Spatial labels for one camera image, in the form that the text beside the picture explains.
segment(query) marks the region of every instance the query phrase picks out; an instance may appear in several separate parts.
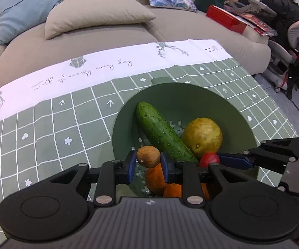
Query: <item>black jacket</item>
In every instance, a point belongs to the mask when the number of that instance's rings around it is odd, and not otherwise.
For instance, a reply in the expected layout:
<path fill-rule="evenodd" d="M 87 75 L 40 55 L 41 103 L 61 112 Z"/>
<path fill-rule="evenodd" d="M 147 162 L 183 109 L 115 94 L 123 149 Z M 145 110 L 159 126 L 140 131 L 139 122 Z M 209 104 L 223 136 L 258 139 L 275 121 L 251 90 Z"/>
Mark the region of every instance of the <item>black jacket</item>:
<path fill-rule="evenodd" d="M 262 2 L 277 13 L 276 18 L 272 23 L 269 23 L 278 33 L 274 40 L 286 50 L 290 50 L 288 29 L 292 24 L 299 21 L 298 3 L 289 0 L 262 0 Z"/>

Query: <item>potato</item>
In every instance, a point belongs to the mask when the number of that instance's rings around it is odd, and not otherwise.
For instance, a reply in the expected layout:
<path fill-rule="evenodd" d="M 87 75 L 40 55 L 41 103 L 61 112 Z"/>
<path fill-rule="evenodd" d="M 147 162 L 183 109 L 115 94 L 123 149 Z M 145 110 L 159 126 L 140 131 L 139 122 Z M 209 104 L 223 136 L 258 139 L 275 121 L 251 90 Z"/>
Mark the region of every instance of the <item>potato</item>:
<path fill-rule="evenodd" d="M 155 168 L 161 160 L 160 151 L 153 146 L 145 146 L 137 151 L 137 161 L 145 168 Z"/>

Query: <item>red tomato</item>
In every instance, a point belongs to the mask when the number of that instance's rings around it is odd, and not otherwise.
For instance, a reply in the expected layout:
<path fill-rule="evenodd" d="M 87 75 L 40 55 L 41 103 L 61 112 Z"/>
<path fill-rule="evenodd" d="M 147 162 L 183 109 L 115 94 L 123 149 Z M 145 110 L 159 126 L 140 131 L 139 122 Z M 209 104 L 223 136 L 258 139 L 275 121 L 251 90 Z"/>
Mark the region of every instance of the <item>red tomato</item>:
<path fill-rule="evenodd" d="M 200 160 L 200 167 L 208 168 L 210 163 L 221 163 L 220 158 L 216 153 L 205 153 Z"/>

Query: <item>green cucumber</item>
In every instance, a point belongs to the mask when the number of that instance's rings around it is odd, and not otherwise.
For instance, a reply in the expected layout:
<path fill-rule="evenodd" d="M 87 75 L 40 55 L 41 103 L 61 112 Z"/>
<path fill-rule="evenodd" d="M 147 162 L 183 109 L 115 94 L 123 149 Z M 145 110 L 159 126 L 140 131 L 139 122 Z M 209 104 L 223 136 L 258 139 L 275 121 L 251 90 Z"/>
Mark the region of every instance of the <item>green cucumber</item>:
<path fill-rule="evenodd" d="M 136 116 L 138 125 L 148 141 L 159 151 L 168 153 L 176 160 L 199 162 L 165 118 L 151 104 L 139 102 Z"/>

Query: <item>gray sofa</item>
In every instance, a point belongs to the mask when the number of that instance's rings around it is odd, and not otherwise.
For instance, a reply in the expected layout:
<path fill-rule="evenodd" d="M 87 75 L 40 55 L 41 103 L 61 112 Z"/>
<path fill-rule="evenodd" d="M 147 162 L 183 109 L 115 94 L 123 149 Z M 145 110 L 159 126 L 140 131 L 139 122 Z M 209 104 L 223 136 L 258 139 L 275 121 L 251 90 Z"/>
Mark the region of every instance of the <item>gray sofa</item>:
<path fill-rule="evenodd" d="M 81 55 L 149 42 L 187 39 L 217 40 L 250 74 L 262 73 L 269 64 L 268 38 L 247 27 L 232 32 L 204 13 L 154 8 L 156 19 L 144 24 L 97 26 L 45 39 L 45 23 L 0 46 L 0 87 L 31 72 Z"/>

